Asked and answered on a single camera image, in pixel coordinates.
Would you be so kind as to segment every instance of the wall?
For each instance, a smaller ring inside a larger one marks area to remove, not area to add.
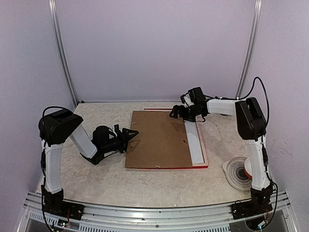
[[[264,0],[246,94],[260,76],[270,101],[270,168],[286,189],[302,231],[309,231],[309,1]],[[264,104],[259,83],[255,96]]]
[[[179,100],[192,87],[234,97],[254,0],[66,0],[58,16],[83,101]]]
[[[1,1],[0,34],[0,231],[10,232],[41,177],[42,111],[73,105],[46,0]]]

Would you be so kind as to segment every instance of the beige table surface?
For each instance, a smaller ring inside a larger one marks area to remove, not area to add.
[[[97,126],[130,128],[133,110],[171,108],[171,102],[83,103],[82,116],[90,137]],[[94,166],[81,157],[68,139],[62,150],[61,182],[66,199],[128,207],[183,207],[225,203],[250,198],[229,185],[225,161],[248,156],[234,116],[208,115],[201,126],[209,168],[193,170],[130,170],[126,155],[117,153]]]

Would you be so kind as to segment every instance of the brown board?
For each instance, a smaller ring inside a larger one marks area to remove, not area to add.
[[[131,129],[140,133],[129,142],[126,168],[192,168],[182,119],[164,111],[133,111]]]

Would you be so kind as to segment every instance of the vertical metal post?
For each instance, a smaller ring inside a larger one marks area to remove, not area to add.
[[[61,33],[60,33],[60,26],[59,26],[59,20],[58,20],[58,14],[57,14],[57,7],[56,7],[56,0],[48,0],[49,3],[49,10],[50,10],[50,15],[52,18],[52,24],[53,24],[53,29],[54,29],[54,33],[55,33],[55,38],[56,38],[56,44],[58,47],[58,52],[59,52],[59,57],[61,60],[61,64],[62,64],[62,68],[63,68],[63,72],[65,75],[65,79],[70,91],[70,96],[72,98],[72,101],[74,103],[74,106],[76,107],[78,104],[78,98],[76,95],[76,91],[71,79],[71,75],[69,72],[69,68],[68,68],[68,63],[67,63],[67,59],[65,56],[65,52],[64,52],[64,48],[63,48],[63,44],[62,44],[62,40],[61,40]]]
[[[259,26],[259,21],[260,21],[261,8],[262,8],[262,0],[255,0],[255,8],[254,8],[254,14],[253,14],[249,45],[247,49],[245,63],[241,71],[241,78],[240,78],[239,86],[237,89],[236,98],[241,96],[243,88],[246,83],[246,79],[247,79],[247,75],[248,75],[248,71],[249,71],[249,67],[250,67],[250,63],[251,63],[251,59],[253,55],[254,44],[255,44],[255,39],[256,39],[257,30]]]

